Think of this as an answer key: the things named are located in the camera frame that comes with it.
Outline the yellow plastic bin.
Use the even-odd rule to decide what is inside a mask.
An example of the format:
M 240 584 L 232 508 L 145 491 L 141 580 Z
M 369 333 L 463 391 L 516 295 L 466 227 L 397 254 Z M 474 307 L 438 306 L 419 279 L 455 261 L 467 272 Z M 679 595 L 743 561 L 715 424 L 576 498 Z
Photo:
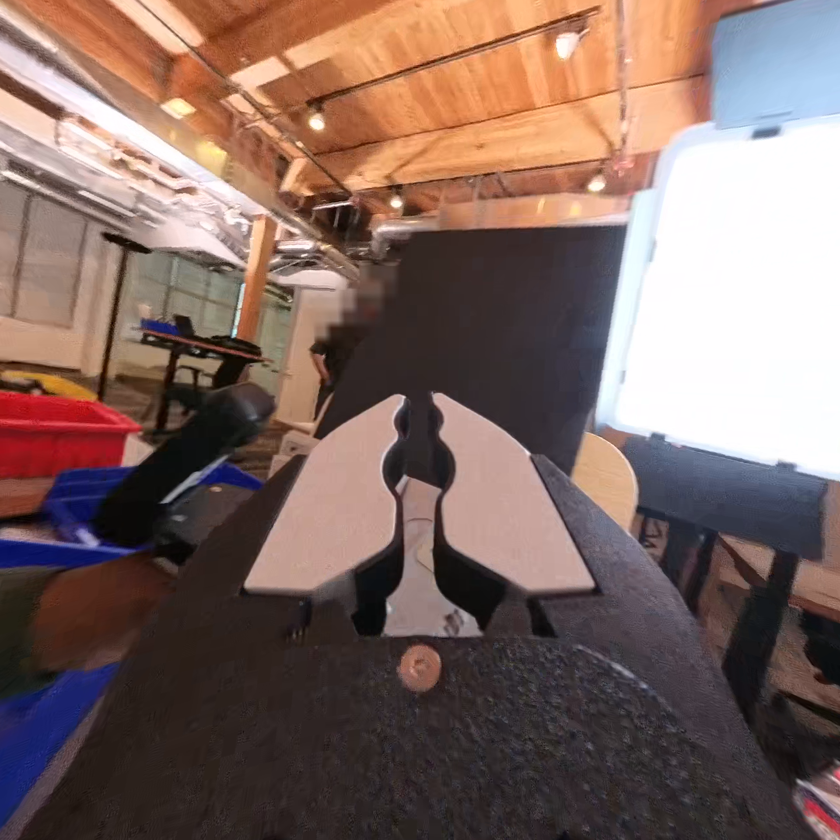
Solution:
M 98 401 L 96 393 L 64 377 L 32 371 L 1 371 L 1 391 L 28 396 L 55 396 L 81 402 Z

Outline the blue plastic bin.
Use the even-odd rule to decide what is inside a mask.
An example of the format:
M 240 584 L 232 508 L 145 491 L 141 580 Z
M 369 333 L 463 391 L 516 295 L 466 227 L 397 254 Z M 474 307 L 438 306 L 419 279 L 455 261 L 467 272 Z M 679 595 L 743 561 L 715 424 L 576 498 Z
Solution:
M 41 512 L 58 537 L 89 548 L 117 549 L 115 543 L 97 536 L 92 521 L 110 491 L 130 476 L 136 466 L 68 469 L 58 474 L 41 506 Z M 189 479 L 178 499 L 195 487 L 236 487 L 257 491 L 264 481 L 228 461 L 207 467 L 198 477 Z
M 106 563 L 134 553 L 147 553 L 154 558 L 154 551 L 150 549 L 109 556 L 57 544 L 27 543 L 25 547 L 41 550 L 41 558 L 47 563 L 17 567 L 58 567 L 60 572 Z M 6 824 L 14 822 L 15 813 L 67 742 L 73 739 L 79 726 L 90 717 L 122 660 L 93 670 L 60 672 L 47 687 L 2 701 L 2 833 L 7 831 Z

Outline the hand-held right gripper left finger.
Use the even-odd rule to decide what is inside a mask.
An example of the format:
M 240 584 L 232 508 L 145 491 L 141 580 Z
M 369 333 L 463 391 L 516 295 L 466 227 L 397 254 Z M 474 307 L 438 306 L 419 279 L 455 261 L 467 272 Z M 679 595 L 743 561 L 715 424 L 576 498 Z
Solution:
M 403 577 L 409 402 L 387 397 L 336 427 L 304 459 L 245 579 L 250 595 L 337 603 L 361 636 L 382 634 Z

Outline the wooden post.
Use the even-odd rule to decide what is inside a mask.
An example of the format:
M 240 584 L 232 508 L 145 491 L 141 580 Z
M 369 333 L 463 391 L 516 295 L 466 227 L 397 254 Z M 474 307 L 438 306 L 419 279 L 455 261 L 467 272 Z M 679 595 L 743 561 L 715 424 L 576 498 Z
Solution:
M 269 263 L 275 252 L 277 221 L 258 216 L 251 228 L 248 259 L 237 309 L 235 337 L 255 343 Z

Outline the silver ventilation duct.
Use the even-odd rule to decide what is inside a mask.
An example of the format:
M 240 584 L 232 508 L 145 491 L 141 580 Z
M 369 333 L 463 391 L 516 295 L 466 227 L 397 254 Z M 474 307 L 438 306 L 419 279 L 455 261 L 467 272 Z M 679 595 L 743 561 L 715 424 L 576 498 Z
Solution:
M 269 272 L 278 272 L 293 264 L 311 262 L 352 278 L 358 274 L 357 263 L 360 260 L 382 260 L 394 244 L 405 242 L 415 234 L 439 229 L 438 215 L 421 215 L 374 221 L 368 239 L 349 245 L 331 245 L 311 238 L 281 240 L 276 242 L 268 269 Z

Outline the red plastic bin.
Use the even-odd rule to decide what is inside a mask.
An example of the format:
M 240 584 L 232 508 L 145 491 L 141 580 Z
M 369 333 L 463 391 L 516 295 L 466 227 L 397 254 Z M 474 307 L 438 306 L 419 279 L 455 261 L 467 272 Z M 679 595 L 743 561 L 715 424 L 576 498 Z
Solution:
M 57 476 L 67 469 L 120 466 L 140 425 L 99 402 L 1 394 L 1 479 Z

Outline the black backdrop panel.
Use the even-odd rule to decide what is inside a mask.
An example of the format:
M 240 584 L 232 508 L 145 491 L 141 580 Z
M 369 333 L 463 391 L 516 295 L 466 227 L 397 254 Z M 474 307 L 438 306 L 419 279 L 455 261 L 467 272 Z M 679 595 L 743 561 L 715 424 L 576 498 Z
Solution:
M 441 392 L 569 475 L 599 391 L 626 232 L 623 224 L 413 235 L 316 436 L 404 395 L 408 474 L 431 484 L 427 395 Z

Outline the bright studio light panel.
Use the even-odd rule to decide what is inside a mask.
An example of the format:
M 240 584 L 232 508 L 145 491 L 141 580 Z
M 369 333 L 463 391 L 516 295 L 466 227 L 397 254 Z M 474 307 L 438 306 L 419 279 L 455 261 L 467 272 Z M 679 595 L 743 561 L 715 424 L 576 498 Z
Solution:
M 597 427 L 838 480 L 838 119 L 688 129 L 634 198 Z

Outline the wooden table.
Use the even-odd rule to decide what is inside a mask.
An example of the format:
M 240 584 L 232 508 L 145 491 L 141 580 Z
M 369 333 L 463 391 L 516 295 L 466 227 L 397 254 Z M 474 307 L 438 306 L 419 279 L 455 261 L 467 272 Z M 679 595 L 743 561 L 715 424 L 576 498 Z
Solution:
M 747 585 L 766 584 L 775 557 L 771 548 L 727 534 L 719 535 L 718 541 Z M 839 623 L 839 573 L 824 568 L 821 563 L 801 560 L 789 603 Z

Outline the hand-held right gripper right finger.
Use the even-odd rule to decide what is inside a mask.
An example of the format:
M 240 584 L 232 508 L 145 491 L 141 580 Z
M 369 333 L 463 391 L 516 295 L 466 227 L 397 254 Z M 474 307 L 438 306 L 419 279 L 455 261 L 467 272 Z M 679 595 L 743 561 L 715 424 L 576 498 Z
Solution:
M 480 634 L 539 635 L 541 603 L 596 593 L 596 580 L 542 478 L 508 432 L 441 392 L 430 395 L 440 483 L 434 578 Z

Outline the rounded plywood board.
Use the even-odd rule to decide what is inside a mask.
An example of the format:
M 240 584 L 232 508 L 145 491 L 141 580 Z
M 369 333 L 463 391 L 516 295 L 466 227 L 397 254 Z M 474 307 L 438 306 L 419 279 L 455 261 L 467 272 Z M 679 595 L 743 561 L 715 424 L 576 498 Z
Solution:
M 610 519 L 634 536 L 637 478 L 618 447 L 599 435 L 585 433 L 570 478 Z

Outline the black standing desk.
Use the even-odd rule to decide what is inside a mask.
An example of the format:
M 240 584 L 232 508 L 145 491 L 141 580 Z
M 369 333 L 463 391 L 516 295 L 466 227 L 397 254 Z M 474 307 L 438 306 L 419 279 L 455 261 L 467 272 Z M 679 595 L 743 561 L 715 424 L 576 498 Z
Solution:
M 251 342 L 228 335 L 198 336 L 186 316 L 175 316 L 174 322 L 144 318 L 136 330 L 142 345 L 167 352 L 152 429 L 156 436 L 166 433 L 172 404 L 185 417 L 211 392 L 241 382 L 251 366 L 269 362 Z

